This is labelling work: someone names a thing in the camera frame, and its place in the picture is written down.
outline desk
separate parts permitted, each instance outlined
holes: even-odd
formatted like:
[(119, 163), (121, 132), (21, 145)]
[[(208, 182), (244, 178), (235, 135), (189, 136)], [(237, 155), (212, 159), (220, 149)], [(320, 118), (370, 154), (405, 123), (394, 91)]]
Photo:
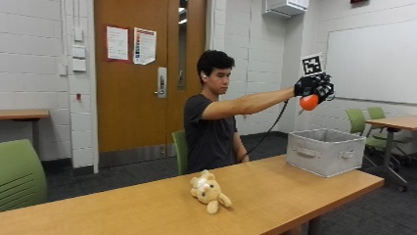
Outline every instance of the desk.
[(350, 170), (332, 178), (272, 157), (211, 171), (232, 208), (212, 215), (191, 195), (199, 173), (0, 212), (1, 233), (278, 234), (384, 185)]
[(31, 121), (32, 129), (32, 145), (39, 153), (39, 120), (48, 118), (49, 112), (47, 110), (4, 110), (0, 111), (0, 119), (11, 119), (16, 121)]
[(417, 130), (417, 116), (370, 119), (370, 120), (366, 120), (366, 123), (381, 125), (388, 128), (388, 146), (386, 146), (386, 152), (385, 152), (385, 158), (384, 158), (382, 172), (385, 174), (385, 177), (390, 176), (392, 179), (400, 183), (400, 188), (398, 188), (400, 191), (406, 191), (408, 182), (389, 167), (390, 149), (392, 149), (394, 132), (397, 132), (400, 129), (405, 129), (410, 131)]

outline bin handle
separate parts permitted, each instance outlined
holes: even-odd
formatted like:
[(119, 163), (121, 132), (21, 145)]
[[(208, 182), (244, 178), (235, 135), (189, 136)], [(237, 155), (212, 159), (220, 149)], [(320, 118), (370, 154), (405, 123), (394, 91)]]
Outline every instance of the bin handle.
[(340, 152), (338, 153), (338, 157), (341, 159), (350, 159), (354, 156), (354, 150), (349, 151), (349, 152)]
[(312, 157), (317, 157), (317, 158), (321, 157), (321, 152), (320, 151), (314, 151), (314, 150), (302, 148), (298, 145), (293, 145), (292, 146), (292, 150), (297, 151), (300, 154), (304, 154), (304, 155), (308, 155), (308, 156), (312, 156)]

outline man's left arm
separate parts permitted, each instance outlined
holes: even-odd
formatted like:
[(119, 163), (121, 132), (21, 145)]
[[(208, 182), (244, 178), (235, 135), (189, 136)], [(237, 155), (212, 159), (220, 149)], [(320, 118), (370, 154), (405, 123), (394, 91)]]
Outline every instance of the man's left arm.
[[(247, 154), (247, 148), (244, 146), (239, 132), (235, 132), (233, 134), (233, 150), (235, 150), (236, 162), (240, 163), (241, 157)], [(247, 163), (248, 161), (249, 161), (249, 156), (245, 157), (245, 159), (243, 160), (243, 163)]]

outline wooden door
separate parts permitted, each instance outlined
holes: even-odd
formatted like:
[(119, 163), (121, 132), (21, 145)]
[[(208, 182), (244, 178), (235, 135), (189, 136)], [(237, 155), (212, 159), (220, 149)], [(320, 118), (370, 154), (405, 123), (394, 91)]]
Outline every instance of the wooden door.
[[(165, 156), (171, 133), (183, 129), (183, 107), (187, 98), (199, 93), (196, 62), (205, 47), (204, 0), (189, 1), (189, 36), (187, 90), (177, 90), (179, 77), (179, 6), (180, 0), (95, 0), (95, 45), (97, 85), (99, 152), (108, 153), (157, 147)], [(156, 60), (148, 65), (105, 61), (105, 26), (116, 25), (156, 31)], [(157, 68), (168, 68), (167, 98), (157, 98)]]

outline black t-shirt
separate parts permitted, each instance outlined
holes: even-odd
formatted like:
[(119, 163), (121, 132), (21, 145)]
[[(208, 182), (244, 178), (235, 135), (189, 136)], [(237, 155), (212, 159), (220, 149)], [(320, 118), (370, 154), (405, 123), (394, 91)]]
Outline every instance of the black t-shirt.
[(201, 119), (211, 100), (203, 95), (191, 97), (184, 108), (184, 128), (188, 142), (188, 171), (233, 165), (233, 134), (236, 119)]

